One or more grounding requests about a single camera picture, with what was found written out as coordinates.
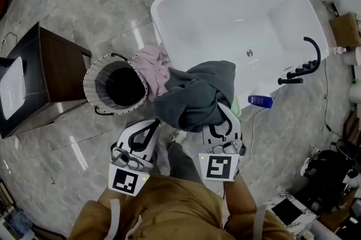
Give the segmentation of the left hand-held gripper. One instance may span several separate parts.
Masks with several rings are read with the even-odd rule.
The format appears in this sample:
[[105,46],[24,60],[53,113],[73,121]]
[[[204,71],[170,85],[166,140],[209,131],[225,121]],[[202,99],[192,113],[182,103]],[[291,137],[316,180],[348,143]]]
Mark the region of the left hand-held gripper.
[[160,120],[138,120],[121,132],[112,150],[108,188],[136,196],[149,180],[153,169],[150,160],[161,131]]

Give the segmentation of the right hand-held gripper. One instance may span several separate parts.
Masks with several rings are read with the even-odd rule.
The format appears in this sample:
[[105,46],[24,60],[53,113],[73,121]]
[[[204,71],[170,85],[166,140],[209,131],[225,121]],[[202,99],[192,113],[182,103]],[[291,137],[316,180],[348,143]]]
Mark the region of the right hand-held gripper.
[[223,123],[203,127],[203,142],[209,147],[199,153],[201,176],[203,180],[234,182],[246,146],[239,140],[240,120],[221,102],[218,102],[218,109]]

